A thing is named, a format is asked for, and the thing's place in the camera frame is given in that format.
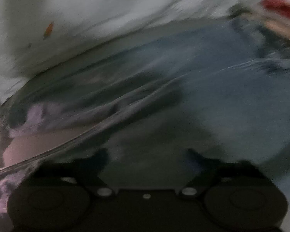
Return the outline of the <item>blue denim jeans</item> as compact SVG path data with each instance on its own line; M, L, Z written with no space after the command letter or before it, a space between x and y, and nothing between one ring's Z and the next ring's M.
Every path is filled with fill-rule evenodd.
M29 80L0 113L0 231L290 231L290 41L255 19L159 26ZM45 162L106 149L99 196ZM256 167L253 196L182 196L187 150Z

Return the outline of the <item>red cloth item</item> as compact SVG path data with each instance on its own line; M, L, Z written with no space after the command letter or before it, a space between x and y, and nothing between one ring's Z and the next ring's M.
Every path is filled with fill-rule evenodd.
M262 0L260 4L263 8L290 19L289 2L285 0Z

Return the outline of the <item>white patterned bed sheet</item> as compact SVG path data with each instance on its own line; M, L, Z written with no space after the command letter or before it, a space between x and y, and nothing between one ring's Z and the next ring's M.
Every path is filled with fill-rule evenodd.
M103 41L171 21L224 17L238 1L0 0L0 102Z

